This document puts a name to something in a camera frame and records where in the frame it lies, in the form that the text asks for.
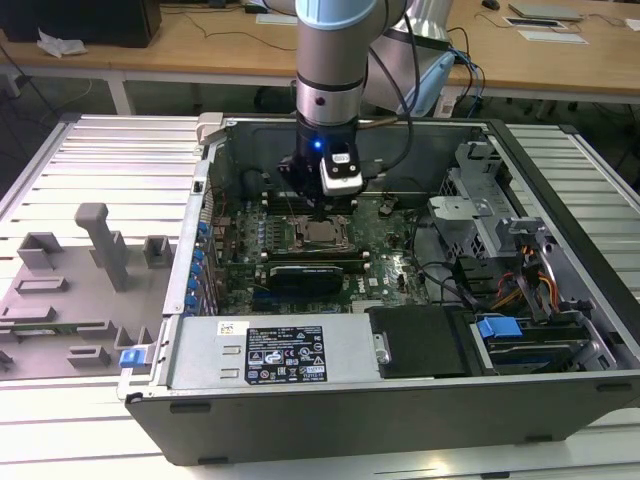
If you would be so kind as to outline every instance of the wooden table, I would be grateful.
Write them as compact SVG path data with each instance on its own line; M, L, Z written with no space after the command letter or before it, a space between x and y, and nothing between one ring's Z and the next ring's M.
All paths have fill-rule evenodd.
M590 16L571 26L589 45L531 42L503 17L517 17L503 1L493 12L478 8L476 2L456 0L449 16L449 27L464 27L469 35L471 56L486 75L487 97L531 98L543 100L604 103L640 103L640 32L614 27L601 17ZM565 5L582 15L600 14L617 23L625 18L640 19L640 5L586 0L527 0L526 3ZM550 31L522 28L521 30ZM451 37L456 48L464 49L459 31ZM468 82L468 72L456 66L443 90L439 107L446 113L460 94L456 85Z
M619 19L639 18L640 5L586 0L527 0L571 6L583 14L599 13ZM614 27L600 17L579 24L589 45L541 43L525 40L515 28L498 28L478 12L505 25L503 16L515 16L507 2L499 12L480 6L479 0L456 0L449 27L461 26L469 34L474 62L487 74L485 96L548 100L640 103L640 33ZM57 59L30 43L2 44L25 73L36 76L96 78L108 82L119 114L134 113L127 81L161 81L191 84L286 86L295 76L293 26L257 24L242 10L223 13L179 14L163 9L160 31L148 48L89 45L89 53ZM204 38L204 34L218 33ZM453 32L456 47L464 48L460 32ZM0 57L0 74L16 70ZM463 67L454 68L439 102L439 115L450 106L468 82Z

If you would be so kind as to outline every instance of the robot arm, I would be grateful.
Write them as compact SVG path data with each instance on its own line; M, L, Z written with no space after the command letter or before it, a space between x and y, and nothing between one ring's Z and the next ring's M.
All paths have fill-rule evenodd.
M291 12L292 1L267 6ZM396 24L411 0L296 0L296 151L279 170L313 203L363 186L355 138L371 43Z

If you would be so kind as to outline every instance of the power supply label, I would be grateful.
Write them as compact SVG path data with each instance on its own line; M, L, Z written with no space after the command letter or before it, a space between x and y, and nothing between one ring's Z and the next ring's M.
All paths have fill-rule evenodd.
M246 352L249 385L327 381L322 327L249 328Z

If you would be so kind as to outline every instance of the blue latch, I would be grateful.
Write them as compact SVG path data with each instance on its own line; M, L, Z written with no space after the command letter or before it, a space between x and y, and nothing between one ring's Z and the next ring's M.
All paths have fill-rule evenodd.
M120 354L120 368L137 368L144 366L144 348L130 348Z
M522 330L515 317L485 317L478 323L482 338L522 337Z
M196 306L198 306L198 299L193 295L187 295L184 298L184 304L187 307L196 307Z

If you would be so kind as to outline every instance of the warning symbol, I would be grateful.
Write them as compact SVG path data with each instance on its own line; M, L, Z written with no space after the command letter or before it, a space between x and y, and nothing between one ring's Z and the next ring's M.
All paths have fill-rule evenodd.
M249 354L249 365L262 365L262 352L251 352Z

